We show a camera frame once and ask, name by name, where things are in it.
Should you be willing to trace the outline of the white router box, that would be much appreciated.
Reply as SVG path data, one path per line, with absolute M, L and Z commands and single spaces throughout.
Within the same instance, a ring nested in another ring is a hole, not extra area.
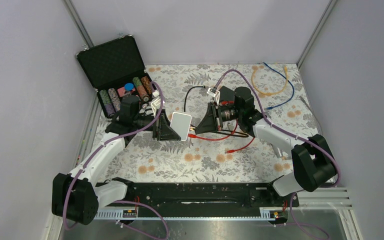
M 170 127 L 180 136 L 181 141 L 186 141 L 190 132 L 192 116 L 182 112 L 173 112 Z

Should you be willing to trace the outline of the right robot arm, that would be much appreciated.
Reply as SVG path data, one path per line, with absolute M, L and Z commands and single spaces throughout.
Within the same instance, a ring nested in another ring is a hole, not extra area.
M 305 139 L 275 126 L 256 109 L 248 87 L 237 87 L 232 94 L 233 102 L 208 103 L 206 113 L 194 131 L 197 135 L 217 132 L 224 122 L 236 120 L 244 133 L 290 153 L 293 171 L 273 180 L 267 187 L 266 198 L 271 205 L 281 205 L 287 195 L 294 192 L 313 192 L 337 175 L 332 153 L 323 136 L 316 134 Z

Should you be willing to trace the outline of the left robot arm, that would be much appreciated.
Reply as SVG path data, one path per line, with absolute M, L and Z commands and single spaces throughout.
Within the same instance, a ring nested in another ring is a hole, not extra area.
M 97 186 L 98 179 L 111 161 L 122 152 L 129 138 L 149 131 L 157 141 L 180 141 L 181 137 L 170 126 L 164 100 L 157 96 L 149 103 L 151 113 L 141 111 L 138 96 L 121 99 L 120 110 L 111 118 L 98 146 L 69 173 L 57 174 L 52 182 L 51 212 L 55 216 L 88 225 L 99 208 L 119 201 L 128 206 L 135 200 L 135 192 L 126 183 L 116 180 Z

